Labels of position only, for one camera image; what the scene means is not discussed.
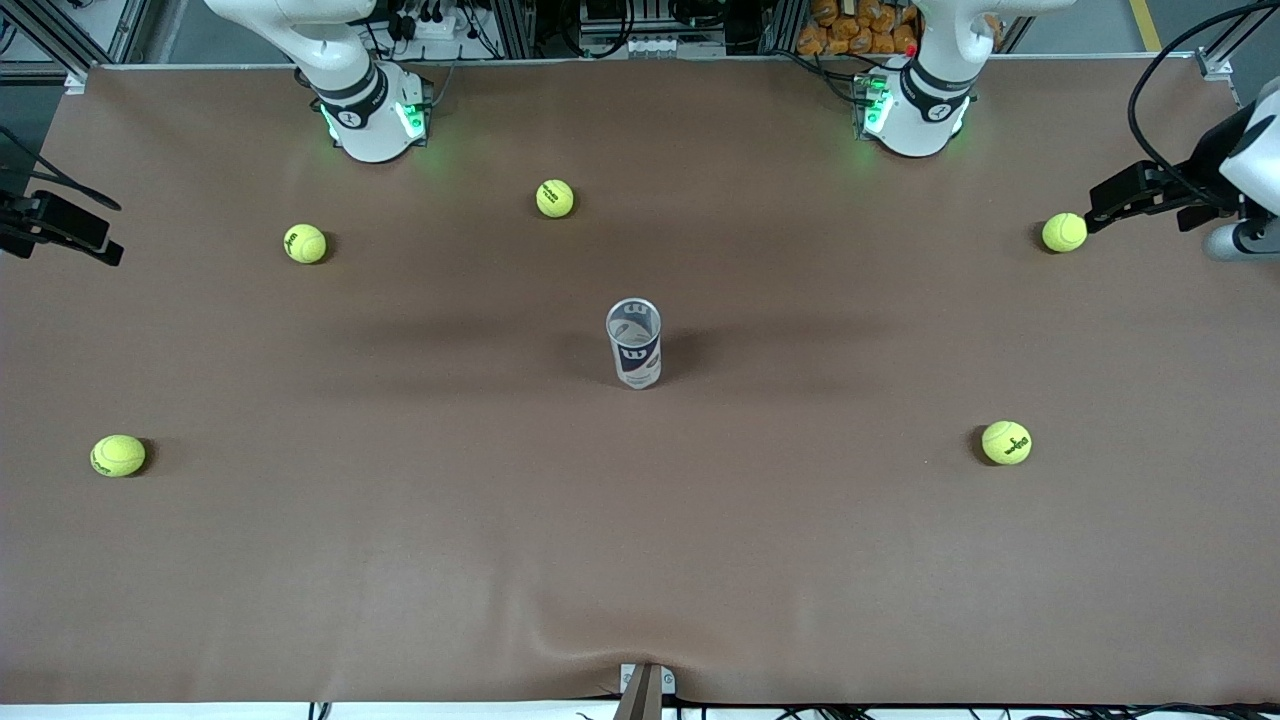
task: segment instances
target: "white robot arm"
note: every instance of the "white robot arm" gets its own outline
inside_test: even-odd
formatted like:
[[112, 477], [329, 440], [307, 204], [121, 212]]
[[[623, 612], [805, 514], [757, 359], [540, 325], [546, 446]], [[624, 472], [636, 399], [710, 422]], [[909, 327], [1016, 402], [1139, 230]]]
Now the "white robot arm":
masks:
[[915, 0], [924, 18], [919, 53], [872, 70], [876, 102], [860, 110], [863, 132], [900, 155], [942, 150], [960, 131], [969, 90], [991, 56], [995, 35], [984, 15], [1039, 15], [1075, 0]]
[[1184, 232], [1235, 215], [1236, 222], [1206, 237], [1204, 254], [1226, 261], [1280, 260], [1276, 115], [1280, 78], [1267, 83], [1249, 106], [1206, 132], [1190, 158], [1174, 165], [1176, 176], [1158, 163], [1140, 160], [1091, 190], [1089, 233], [1124, 218], [1169, 210], [1178, 210], [1178, 227]]
[[365, 163], [390, 160], [426, 138], [430, 87], [394, 63], [374, 61], [348, 22], [376, 0], [205, 0], [288, 55], [320, 96], [329, 135]]

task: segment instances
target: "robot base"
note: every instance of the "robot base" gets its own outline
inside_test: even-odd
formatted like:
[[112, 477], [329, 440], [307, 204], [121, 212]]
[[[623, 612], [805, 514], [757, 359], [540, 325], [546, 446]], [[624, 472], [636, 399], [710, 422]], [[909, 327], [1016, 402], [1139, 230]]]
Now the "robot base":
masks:
[[362, 128], [348, 128], [324, 111], [334, 147], [361, 163], [385, 163], [413, 145], [426, 145], [431, 123], [433, 87], [394, 63], [378, 63], [387, 74], [387, 100]]
[[854, 78], [854, 97], [865, 100], [854, 108], [854, 128], [863, 140], [877, 140], [888, 150], [908, 158], [927, 158], [946, 147], [964, 122], [969, 100], [943, 122], [927, 122], [902, 95], [901, 73], [893, 68], [874, 68]]

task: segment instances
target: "yellow tennis ball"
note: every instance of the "yellow tennis ball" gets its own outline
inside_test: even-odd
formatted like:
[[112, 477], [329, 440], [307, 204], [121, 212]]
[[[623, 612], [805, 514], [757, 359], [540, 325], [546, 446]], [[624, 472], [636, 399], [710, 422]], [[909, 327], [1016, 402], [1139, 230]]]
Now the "yellow tennis ball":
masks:
[[90, 465], [108, 478], [132, 475], [146, 459], [147, 450], [132, 436], [106, 436], [88, 454]]
[[284, 252], [298, 263], [310, 265], [324, 258], [328, 243], [315, 225], [293, 225], [284, 233]]
[[573, 190], [564, 181], [547, 181], [536, 195], [538, 209], [548, 218], [563, 218], [573, 209]]
[[1000, 420], [982, 433], [982, 451], [1001, 465], [1016, 465], [1032, 454], [1032, 434], [1012, 420]]
[[1041, 231], [1041, 240], [1044, 247], [1053, 252], [1070, 252], [1084, 245], [1084, 238], [1089, 237], [1088, 228], [1084, 227], [1084, 218], [1075, 213], [1059, 213], [1044, 223]]

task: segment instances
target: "cable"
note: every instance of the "cable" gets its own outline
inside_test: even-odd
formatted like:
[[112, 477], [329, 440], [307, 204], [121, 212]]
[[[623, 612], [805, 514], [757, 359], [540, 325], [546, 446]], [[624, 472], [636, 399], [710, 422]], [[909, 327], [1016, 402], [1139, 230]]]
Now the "cable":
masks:
[[[9, 32], [9, 40], [4, 38], [6, 32]], [[4, 47], [0, 47], [0, 55], [4, 55], [13, 47], [14, 40], [18, 40], [18, 26], [9, 24], [9, 20], [0, 18], [0, 41], [4, 42]]]
[[858, 100], [854, 99], [854, 96], [836, 87], [836, 81], [831, 78], [831, 73], [822, 69], [822, 60], [818, 59], [818, 55], [813, 56], [813, 64], [815, 68], [818, 68], [818, 74], [822, 76], [822, 82], [827, 83], [827, 87], [836, 94], [836, 97], [840, 97], [841, 100], [849, 102], [850, 105], [858, 104]]
[[634, 31], [636, 27], [635, 8], [631, 6], [632, 0], [618, 0], [620, 4], [622, 5], [622, 13], [621, 13], [621, 19], [618, 20], [618, 37], [613, 41], [613, 46], [611, 46], [608, 50], [605, 50], [599, 55], [593, 55], [590, 51], [582, 50], [582, 47], [577, 42], [575, 42], [573, 38], [571, 38], [568, 35], [568, 28], [572, 27], [573, 23], [564, 22], [564, 6], [570, 5], [573, 1], [577, 0], [562, 0], [559, 6], [561, 9], [559, 26], [561, 26], [561, 38], [564, 41], [564, 45], [570, 49], [570, 51], [577, 55], [579, 58], [588, 58], [596, 60], [608, 58], [609, 55], [613, 55], [614, 53], [621, 50], [627, 44], [627, 40], [631, 38], [631, 31]]
[[490, 55], [493, 55], [494, 60], [500, 60], [502, 54], [498, 53], [497, 49], [498, 46], [489, 37], [489, 33], [484, 28], [484, 23], [479, 20], [480, 17], [479, 13], [476, 13], [476, 9], [471, 5], [471, 3], [458, 3], [458, 8], [462, 9], [462, 14], [466, 15], [467, 22], [471, 23], [471, 27], [475, 28], [477, 40], [480, 40], [480, 45], [484, 46], [484, 49], [488, 50]]
[[374, 53], [378, 55], [378, 59], [390, 60], [392, 56], [387, 55], [387, 51], [383, 50], [383, 44], [378, 41], [378, 33], [374, 32], [374, 24], [369, 22], [369, 18], [365, 18], [365, 29], [369, 31], [369, 40], [374, 41]]
[[444, 85], [440, 86], [440, 94], [431, 99], [431, 108], [435, 108], [440, 102], [444, 102], [444, 94], [449, 91], [449, 81], [453, 79], [453, 70], [458, 68], [458, 60], [462, 59], [462, 46], [458, 45], [458, 56], [453, 59], [453, 64], [449, 65], [449, 74], [444, 76]]
[[1257, 10], [1266, 10], [1268, 8], [1280, 8], [1280, 0], [1260, 0], [1257, 3], [1253, 3], [1252, 5], [1244, 5], [1240, 8], [1234, 8], [1225, 13], [1219, 13], [1207, 20], [1192, 26], [1190, 29], [1175, 37], [1171, 42], [1165, 45], [1165, 47], [1158, 54], [1156, 54], [1155, 58], [1152, 58], [1151, 64], [1147, 65], [1147, 69], [1143, 70], [1142, 77], [1138, 78], [1138, 83], [1133, 86], [1133, 94], [1129, 95], [1129, 108], [1128, 108], [1129, 132], [1132, 132], [1133, 138], [1138, 141], [1138, 146], [1142, 147], [1142, 150], [1147, 154], [1148, 158], [1155, 160], [1157, 165], [1160, 165], [1166, 173], [1169, 173], [1171, 178], [1181, 183], [1181, 186], [1185, 187], [1188, 192], [1194, 195], [1197, 200], [1213, 208], [1228, 208], [1234, 205], [1234, 202], [1228, 202], [1221, 197], [1216, 197], [1212, 192], [1208, 192], [1207, 190], [1196, 187], [1187, 178], [1187, 176], [1183, 174], [1181, 170], [1175, 168], [1172, 163], [1166, 160], [1160, 152], [1156, 151], [1156, 149], [1147, 140], [1147, 136], [1143, 135], [1142, 128], [1138, 127], [1138, 96], [1142, 95], [1142, 90], [1147, 87], [1147, 81], [1149, 81], [1151, 76], [1155, 74], [1156, 68], [1160, 67], [1160, 63], [1162, 63], [1165, 58], [1167, 58], [1169, 54], [1174, 51], [1175, 47], [1178, 47], [1183, 42], [1187, 42], [1193, 36], [1199, 35], [1201, 32], [1204, 32], [1206, 29], [1219, 23], [1230, 20], [1233, 18], [1244, 17]]
[[667, 0], [667, 13], [676, 19], [677, 23], [689, 26], [694, 29], [707, 29], [713, 27], [721, 27], [724, 24], [724, 19], [728, 17], [728, 3], [718, 3], [719, 12], [705, 20], [698, 18], [692, 14], [686, 14], [680, 10], [681, 0]]
[[9, 138], [9, 142], [12, 142], [14, 145], [14, 147], [17, 147], [18, 150], [20, 150], [24, 155], [29, 156], [36, 163], [40, 163], [41, 165], [49, 168], [49, 170], [52, 174], [50, 174], [50, 173], [42, 173], [40, 170], [31, 170], [29, 173], [23, 173], [20, 170], [9, 170], [9, 169], [5, 169], [4, 170], [5, 173], [8, 173], [8, 174], [23, 174], [23, 176], [27, 176], [27, 177], [31, 177], [31, 178], [42, 179], [45, 182], [51, 182], [51, 183], [55, 183], [55, 184], [60, 184], [63, 187], [69, 187], [69, 188], [72, 188], [74, 191], [81, 192], [82, 195], [84, 195], [86, 197], [88, 197], [90, 200], [92, 200], [93, 202], [97, 202], [99, 205], [102, 205], [104, 208], [108, 208], [110, 210], [119, 210], [120, 209], [120, 204], [116, 202], [115, 200], [111, 200], [108, 195], [105, 195], [102, 192], [99, 192], [99, 191], [93, 190], [92, 187], [88, 187], [88, 186], [84, 186], [84, 184], [81, 184], [81, 183], [76, 182], [70, 176], [68, 176], [67, 173], [64, 173], [64, 172], [59, 170], [58, 168], [55, 168], [52, 165], [52, 163], [50, 163], [49, 160], [45, 160], [40, 155], [40, 152], [36, 152], [35, 150], [32, 150], [32, 149], [27, 147], [26, 145], [23, 145], [22, 141], [18, 140], [18, 136], [14, 135], [13, 131], [10, 131], [9, 128], [6, 128], [4, 126], [0, 126], [0, 133], [3, 133], [6, 138]]

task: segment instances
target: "black cable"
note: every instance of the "black cable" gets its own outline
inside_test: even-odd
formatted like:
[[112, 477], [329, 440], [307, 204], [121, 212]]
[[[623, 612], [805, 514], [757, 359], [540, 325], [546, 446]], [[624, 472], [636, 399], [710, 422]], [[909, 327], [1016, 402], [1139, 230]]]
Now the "black cable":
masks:
[[458, 69], [458, 60], [462, 59], [462, 46], [458, 45], [458, 56], [453, 59], [453, 64], [449, 65], [449, 74], [444, 76], [444, 85], [440, 86], [440, 94], [431, 99], [431, 108], [435, 108], [440, 102], [444, 102], [444, 94], [449, 91], [449, 81], [453, 79], [453, 70]]
[[307, 720], [329, 720], [329, 711], [333, 710], [332, 702], [312, 702], [307, 705]]
[[836, 81], [831, 78], [831, 73], [822, 69], [822, 60], [818, 59], [818, 55], [813, 56], [813, 64], [815, 68], [818, 68], [818, 74], [822, 76], [822, 82], [827, 83], [827, 87], [831, 88], [833, 94], [836, 94], [836, 97], [840, 97], [841, 100], [849, 102], [850, 105], [858, 104], [858, 100], [852, 95], [849, 95], [845, 91], [836, 87]]
[[14, 135], [13, 131], [10, 131], [9, 128], [6, 128], [4, 126], [0, 126], [0, 135], [4, 135], [6, 138], [9, 138], [9, 142], [12, 142], [14, 145], [14, 147], [17, 147], [18, 150], [20, 150], [23, 154], [26, 154], [27, 156], [29, 156], [32, 160], [35, 160], [36, 163], [40, 163], [41, 165], [49, 168], [49, 170], [52, 174], [41, 173], [38, 170], [31, 170], [29, 173], [23, 173], [20, 170], [8, 170], [8, 169], [4, 170], [5, 173], [23, 174], [23, 176], [27, 176], [27, 177], [31, 177], [31, 178], [42, 179], [45, 182], [51, 182], [51, 183], [55, 183], [55, 184], [60, 184], [63, 187], [69, 187], [69, 188], [72, 188], [74, 191], [81, 192], [82, 195], [84, 195], [86, 197], [88, 197], [90, 200], [92, 200], [93, 202], [97, 202], [99, 205], [102, 205], [104, 208], [108, 208], [110, 210], [119, 210], [120, 209], [120, 204], [116, 202], [115, 200], [111, 200], [108, 195], [105, 195], [102, 192], [99, 192], [99, 191], [93, 190], [92, 187], [88, 187], [88, 186], [84, 186], [84, 184], [81, 184], [81, 183], [76, 182], [70, 176], [68, 176], [67, 173], [64, 173], [64, 172], [59, 170], [58, 168], [55, 168], [52, 163], [50, 163], [49, 160], [45, 160], [44, 156], [40, 155], [40, 152], [36, 152], [35, 150], [32, 150], [32, 149], [27, 147], [26, 145], [23, 145], [22, 141], [18, 140], [18, 136]]
[[561, 38], [564, 41], [564, 45], [570, 49], [571, 53], [573, 53], [579, 58], [600, 60], [621, 50], [627, 44], [627, 40], [631, 38], [631, 31], [634, 31], [636, 27], [635, 8], [631, 6], [632, 0], [618, 0], [620, 4], [622, 5], [622, 13], [621, 13], [621, 19], [618, 20], [618, 37], [613, 41], [613, 46], [611, 46], [604, 53], [600, 53], [599, 55], [593, 55], [591, 53], [582, 50], [582, 46], [575, 42], [568, 33], [570, 28], [573, 26], [573, 20], [566, 22], [564, 19], [564, 6], [576, 1], [580, 0], [562, 0], [559, 6]]
[[1169, 173], [1171, 178], [1178, 181], [1183, 187], [1187, 188], [1188, 192], [1194, 195], [1197, 200], [1213, 208], [1229, 208], [1234, 205], [1234, 202], [1225, 201], [1221, 197], [1216, 197], [1212, 192], [1208, 192], [1203, 188], [1194, 186], [1192, 181], [1183, 174], [1181, 170], [1179, 170], [1176, 167], [1174, 167], [1172, 163], [1166, 160], [1160, 152], [1156, 151], [1156, 149], [1147, 140], [1147, 136], [1143, 135], [1142, 128], [1138, 127], [1138, 96], [1142, 95], [1142, 90], [1147, 87], [1147, 81], [1149, 81], [1151, 76], [1155, 74], [1156, 68], [1160, 67], [1160, 63], [1162, 63], [1165, 58], [1167, 58], [1169, 54], [1174, 51], [1175, 47], [1178, 47], [1183, 42], [1187, 42], [1193, 36], [1199, 35], [1201, 32], [1204, 32], [1206, 29], [1219, 23], [1230, 20], [1233, 18], [1244, 17], [1248, 15], [1249, 13], [1254, 13], [1258, 10], [1266, 10], [1268, 8], [1280, 8], [1280, 0], [1261, 0], [1258, 3], [1253, 3], [1252, 5], [1234, 8], [1231, 10], [1228, 10], [1225, 13], [1219, 13], [1212, 18], [1208, 18], [1207, 20], [1192, 26], [1190, 29], [1175, 37], [1172, 41], [1165, 45], [1165, 47], [1160, 53], [1157, 53], [1155, 58], [1152, 58], [1151, 64], [1147, 65], [1147, 69], [1143, 70], [1142, 77], [1138, 78], [1138, 83], [1133, 86], [1133, 94], [1129, 95], [1129, 109], [1128, 109], [1129, 132], [1132, 132], [1133, 138], [1138, 141], [1138, 146], [1142, 147], [1142, 150], [1147, 154], [1148, 158], [1155, 160], [1157, 165], [1160, 165], [1166, 173]]
[[369, 31], [369, 40], [374, 41], [374, 53], [378, 55], [379, 60], [390, 60], [390, 55], [385, 55], [383, 50], [383, 44], [378, 41], [378, 33], [374, 32], [374, 24], [365, 18], [365, 29]]
[[724, 19], [728, 17], [728, 3], [719, 4], [719, 12], [707, 19], [695, 18], [691, 14], [682, 13], [680, 10], [681, 0], [667, 0], [667, 13], [676, 19], [677, 23], [689, 26], [694, 29], [707, 29], [714, 28], [724, 24]]
[[769, 50], [768, 53], [765, 53], [765, 55], [781, 55], [783, 58], [790, 58], [792, 63], [800, 65], [801, 68], [804, 68], [805, 70], [808, 70], [808, 72], [810, 72], [810, 73], [813, 73], [815, 76], [817, 74], [822, 74], [822, 73], [826, 72], [833, 79], [849, 79], [849, 81], [854, 79], [854, 76], [851, 76], [851, 74], [837, 73], [837, 72], [832, 72], [832, 70], [823, 70], [822, 68], [815, 67], [809, 60], [805, 60], [804, 58], [801, 58], [800, 55], [796, 55], [795, 53], [792, 53], [790, 50]]
[[471, 27], [475, 28], [480, 45], [484, 46], [490, 55], [493, 55], [494, 60], [500, 60], [502, 54], [498, 53], [497, 44], [494, 44], [494, 41], [489, 37], [489, 33], [485, 31], [484, 23], [479, 20], [480, 15], [476, 13], [476, 9], [471, 5], [471, 3], [458, 3], [458, 6], [462, 8], [462, 14], [466, 15]]
[[[4, 38], [6, 32], [9, 33], [9, 40]], [[18, 26], [9, 24], [9, 20], [0, 18], [0, 41], [4, 42], [4, 47], [0, 47], [0, 55], [4, 55], [13, 47], [14, 40], [18, 40]]]

